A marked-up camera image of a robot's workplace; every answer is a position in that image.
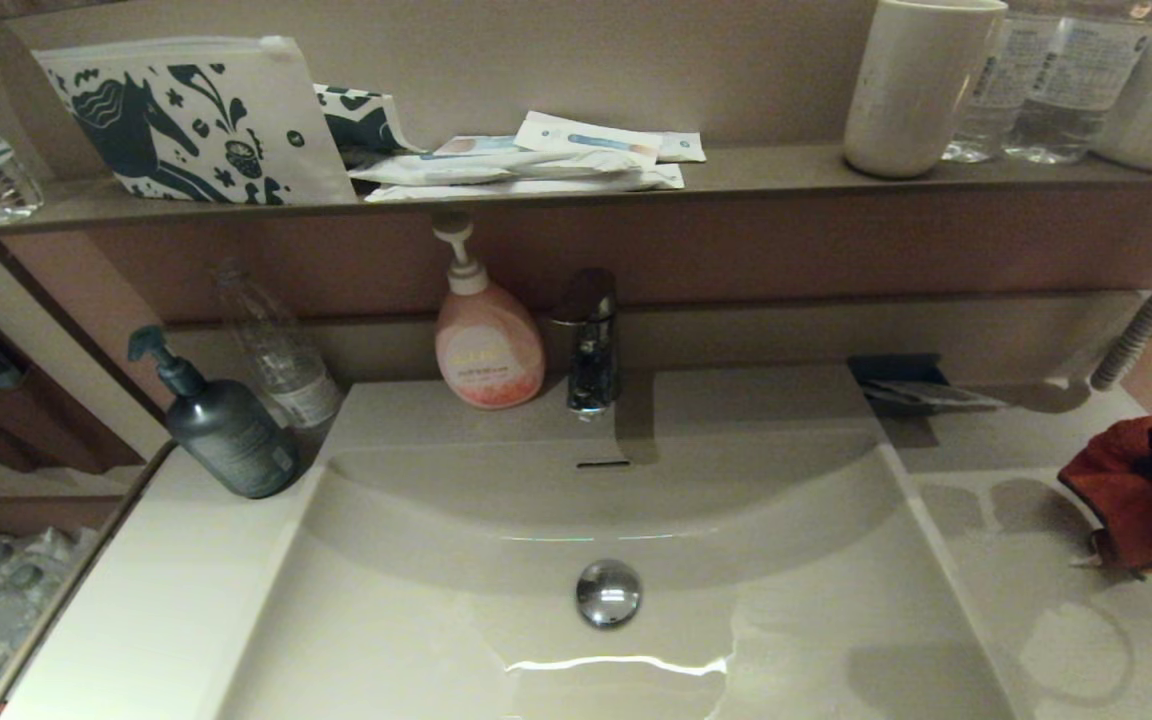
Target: white countertop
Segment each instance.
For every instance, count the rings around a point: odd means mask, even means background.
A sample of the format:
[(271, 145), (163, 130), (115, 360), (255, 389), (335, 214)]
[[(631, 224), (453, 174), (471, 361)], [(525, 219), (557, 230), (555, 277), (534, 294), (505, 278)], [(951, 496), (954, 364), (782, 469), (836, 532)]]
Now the white countertop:
[[(435, 382), (364, 387), (371, 397), (440, 397)], [(1122, 391), (992, 393), (1017, 406), (884, 427), (986, 620), (1005, 682), (1041, 720), (1152, 717), (1152, 577), (1070, 567), (1087, 554), (1091, 515), (1055, 479), (1093, 433), (1144, 412)], [(529, 427), (528, 407), (477, 416)], [(411, 427), (434, 438), (437, 430)], [(212, 669), (250, 630), (236, 609), (259, 600), (253, 588), (291, 531), (301, 490), (259, 502), (230, 497), (175, 450), (38, 651), (5, 719), (197, 717), (214, 694)]]

